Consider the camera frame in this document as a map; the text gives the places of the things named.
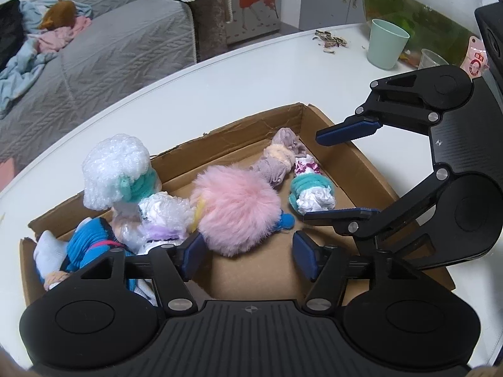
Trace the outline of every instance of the black device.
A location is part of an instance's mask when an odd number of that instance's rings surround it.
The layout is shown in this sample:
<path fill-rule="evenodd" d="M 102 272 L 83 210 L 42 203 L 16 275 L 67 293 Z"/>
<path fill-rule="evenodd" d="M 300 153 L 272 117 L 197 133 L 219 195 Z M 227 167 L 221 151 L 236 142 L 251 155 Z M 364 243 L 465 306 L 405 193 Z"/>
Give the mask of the black device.
<path fill-rule="evenodd" d="M 198 311 L 183 283 L 205 252 L 198 233 L 147 256 L 111 250 L 24 312 L 19 330 L 33 370 L 61 377 L 465 376 L 479 319 L 420 269 L 485 254 L 503 224 L 503 3 L 475 15 L 490 73 L 472 82 L 443 66 L 373 81 L 354 116 L 317 133 L 326 146 L 383 124 L 427 134 L 434 172 L 384 211 L 306 214 L 305 222 L 352 235 L 360 256 L 297 231 L 293 257 L 313 282 L 305 302 L 207 301 Z M 432 205 L 428 222 L 384 249 Z M 407 261 L 426 240 L 433 254 Z M 158 307 L 130 292 L 129 278 L 152 279 Z M 349 279 L 369 279 L 370 289 L 342 307 Z"/>

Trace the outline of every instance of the ribbed black surface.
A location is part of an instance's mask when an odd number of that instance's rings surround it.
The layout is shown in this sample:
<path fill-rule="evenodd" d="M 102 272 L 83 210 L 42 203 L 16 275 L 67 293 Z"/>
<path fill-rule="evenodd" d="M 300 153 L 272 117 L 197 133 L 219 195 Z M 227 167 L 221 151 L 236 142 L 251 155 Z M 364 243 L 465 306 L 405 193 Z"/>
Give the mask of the ribbed black surface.
<path fill-rule="evenodd" d="M 457 174 L 480 172 L 503 189 L 503 114 L 483 78 L 473 85 L 471 99 L 431 127 L 433 159 Z"/>
<path fill-rule="evenodd" d="M 342 338 L 334 322 L 307 316 L 290 301 L 208 301 L 202 312 L 169 320 L 152 345 L 130 361 L 70 377 L 462 377 L 462 367 L 405 373 L 372 363 Z"/>

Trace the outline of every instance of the mauve cloth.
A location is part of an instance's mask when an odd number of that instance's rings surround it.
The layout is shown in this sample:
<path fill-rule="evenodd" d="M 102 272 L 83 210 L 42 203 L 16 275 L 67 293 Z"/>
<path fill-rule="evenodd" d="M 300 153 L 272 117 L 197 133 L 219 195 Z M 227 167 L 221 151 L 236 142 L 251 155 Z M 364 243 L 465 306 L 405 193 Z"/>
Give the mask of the mauve cloth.
<path fill-rule="evenodd" d="M 54 31 L 47 31 L 38 37 L 39 51 L 58 52 L 73 40 L 79 33 L 84 31 L 91 24 L 91 19 L 83 15 L 75 19 L 73 27 L 60 27 Z"/>

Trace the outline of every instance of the dried leaves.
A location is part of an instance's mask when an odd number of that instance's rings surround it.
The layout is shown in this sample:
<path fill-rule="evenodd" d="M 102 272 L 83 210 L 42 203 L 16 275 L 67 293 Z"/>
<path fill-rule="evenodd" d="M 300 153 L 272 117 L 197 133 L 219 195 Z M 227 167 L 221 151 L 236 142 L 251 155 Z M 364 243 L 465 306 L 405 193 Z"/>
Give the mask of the dried leaves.
<path fill-rule="evenodd" d="M 348 45 L 348 42 L 344 38 L 332 36 L 332 33 L 330 31 L 316 30 L 314 34 L 316 36 L 313 38 L 313 40 L 322 40 L 324 42 L 323 52 L 326 52 L 327 54 L 335 54 L 335 51 L 330 49 L 334 46 L 338 47 Z"/>

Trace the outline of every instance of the cardboard box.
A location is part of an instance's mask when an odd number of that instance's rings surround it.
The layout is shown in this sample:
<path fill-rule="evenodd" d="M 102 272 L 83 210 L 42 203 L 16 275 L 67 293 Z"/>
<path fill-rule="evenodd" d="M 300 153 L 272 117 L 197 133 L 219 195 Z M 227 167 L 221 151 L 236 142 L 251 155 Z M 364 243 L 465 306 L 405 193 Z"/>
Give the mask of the cardboard box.
<path fill-rule="evenodd" d="M 398 198 L 396 193 L 352 143 L 332 147 L 316 143 L 316 131 L 332 125 L 319 109 L 311 105 L 298 103 L 279 107 L 238 120 L 155 156 L 152 166 L 163 183 L 163 191 L 188 197 L 192 181 L 209 165 L 237 163 L 249 166 L 261 156 L 279 128 L 289 127 L 300 136 L 310 154 L 320 162 L 326 176 L 335 183 L 338 209 L 354 206 L 386 208 Z M 289 212 L 292 209 L 287 199 L 292 179 L 293 172 L 279 188 L 282 207 Z M 31 221 L 29 227 L 36 238 L 44 230 L 50 230 L 59 239 L 68 240 L 77 224 L 87 216 L 111 219 L 110 211 L 86 209 L 82 197 L 83 193 L 77 194 Z M 354 254 L 358 253 L 353 238 L 341 237 L 331 227 L 305 226 L 297 219 L 292 231 L 273 234 L 246 254 L 235 258 L 208 254 L 194 280 L 217 299 L 296 298 L 302 301 L 311 284 L 296 269 L 291 256 L 292 235 L 299 229 L 304 229 L 320 245 L 343 245 Z M 31 239 L 21 240 L 21 273 L 27 304 L 44 293 L 34 266 L 34 248 L 35 243 Z M 428 274 L 448 289 L 454 288 L 445 268 L 428 271 Z M 351 281 L 345 302 L 367 289 L 367 281 Z"/>

